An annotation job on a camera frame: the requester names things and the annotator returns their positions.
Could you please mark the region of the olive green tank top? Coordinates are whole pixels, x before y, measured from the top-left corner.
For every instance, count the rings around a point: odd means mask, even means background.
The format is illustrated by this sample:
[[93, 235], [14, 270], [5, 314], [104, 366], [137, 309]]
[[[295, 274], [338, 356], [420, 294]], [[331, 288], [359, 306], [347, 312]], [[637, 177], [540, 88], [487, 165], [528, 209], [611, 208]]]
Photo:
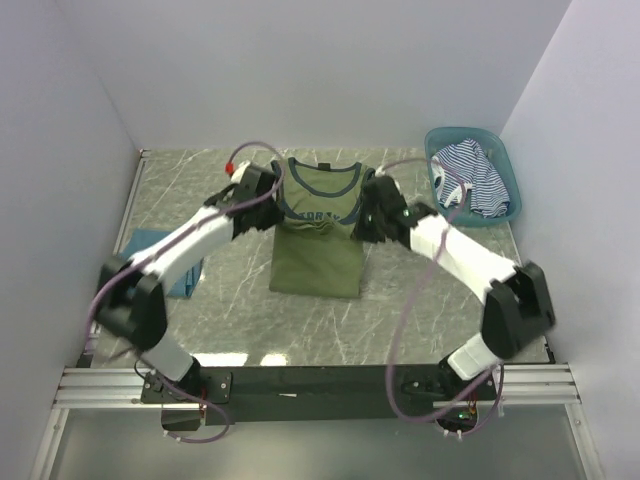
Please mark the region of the olive green tank top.
[[334, 168], [294, 157], [272, 161], [283, 177], [276, 200], [284, 213], [274, 233], [269, 289], [337, 299], [360, 296], [363, 242], [354, 232], [363, 184], [375, 170], [360, 162]]

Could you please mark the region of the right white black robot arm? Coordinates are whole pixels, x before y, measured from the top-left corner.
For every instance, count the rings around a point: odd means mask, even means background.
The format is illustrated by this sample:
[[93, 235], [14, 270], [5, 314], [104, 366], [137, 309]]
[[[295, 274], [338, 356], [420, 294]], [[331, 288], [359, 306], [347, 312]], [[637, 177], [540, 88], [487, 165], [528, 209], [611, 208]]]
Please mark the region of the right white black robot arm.
[[398, 242], [430, 259], [483, 305], [479, 332], [441, 362], [439, 387], [449, 398], [464, 397], [482, 371], [517, 356], [556, 324], [546, 278], [537, 264], [519, 266], [451, 226], [428, 205], [407, 204], [388, 175], [364, 183], [354, 234], [369, 243]]

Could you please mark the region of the blue white striped tank top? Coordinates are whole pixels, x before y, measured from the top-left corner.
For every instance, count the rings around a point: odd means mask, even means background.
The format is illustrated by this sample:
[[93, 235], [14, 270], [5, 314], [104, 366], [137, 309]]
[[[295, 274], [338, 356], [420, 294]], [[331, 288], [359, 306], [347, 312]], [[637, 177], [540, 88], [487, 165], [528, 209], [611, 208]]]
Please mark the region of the blue white striped tank top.
[[444, 207], [455, 207], [462, 199], [470, 210], [484, 218], [507, 213], [510, 196], [480, 144], [466, 138], [450, 144], [431, 157], [436, 199]]

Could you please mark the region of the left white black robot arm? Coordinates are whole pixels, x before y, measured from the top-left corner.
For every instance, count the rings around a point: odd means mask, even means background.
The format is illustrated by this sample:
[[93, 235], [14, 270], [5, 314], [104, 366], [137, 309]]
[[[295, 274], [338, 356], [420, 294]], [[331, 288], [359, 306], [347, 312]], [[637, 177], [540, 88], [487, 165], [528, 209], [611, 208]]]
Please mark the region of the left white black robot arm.
[[200, 363], [168, 331], [165, 294], [215, 249], [251, 229], [268, 230], [283, 213], [275, 195], [283, 173], [243, 163], [231, 183], [172, 233], [126, 259], [114, 257], [100, 273], [89, 319], [125, 339], [142, 360], [165, 377], [176, 401], [193, 399], [202, 388]]

